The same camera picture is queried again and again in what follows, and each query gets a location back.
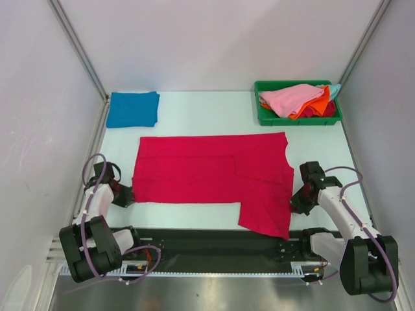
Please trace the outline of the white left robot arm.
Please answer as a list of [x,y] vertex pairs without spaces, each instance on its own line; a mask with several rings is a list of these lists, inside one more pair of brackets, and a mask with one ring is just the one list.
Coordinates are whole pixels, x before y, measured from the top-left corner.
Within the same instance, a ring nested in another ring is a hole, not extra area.
[[120,168],[96,163],[95,175],[85,184],[85,200],[73,223],[59,232],[69,272],[77,283],[103,277],[122,265],[122,256],[138,258],[143,243],[137,231],[125,227],[112,231],[106,221],[111,204],[127,208],[134,202],[132,187],[120,184]]

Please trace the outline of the magenta t shirt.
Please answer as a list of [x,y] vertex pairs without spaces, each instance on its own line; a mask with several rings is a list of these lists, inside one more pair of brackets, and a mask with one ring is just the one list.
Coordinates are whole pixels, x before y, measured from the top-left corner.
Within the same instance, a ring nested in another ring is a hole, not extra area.
[[283,132],[142,137],[132,190],[138,203],[239,203],[238,224],[289,238],[294,169]]

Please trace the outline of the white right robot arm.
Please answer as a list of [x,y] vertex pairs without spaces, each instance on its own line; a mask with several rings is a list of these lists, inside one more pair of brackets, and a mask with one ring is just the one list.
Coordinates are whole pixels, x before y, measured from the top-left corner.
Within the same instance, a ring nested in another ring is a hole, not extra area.
[[300,165],[303,186],[290,199],[294,212],[309,215],[319,206],[336,225],[341,239],[324,228],[303,230],[300,255],[307,260],[317,256],[327,260],[339,273],[350,295],[367,294],[381,302],[378,293],[390,293],[384,302],[392,302],[399,287],[398,244],[392,236],[383,236],[358,215],[346,196],[349,185],[335,176],[327,176],[317,161]]

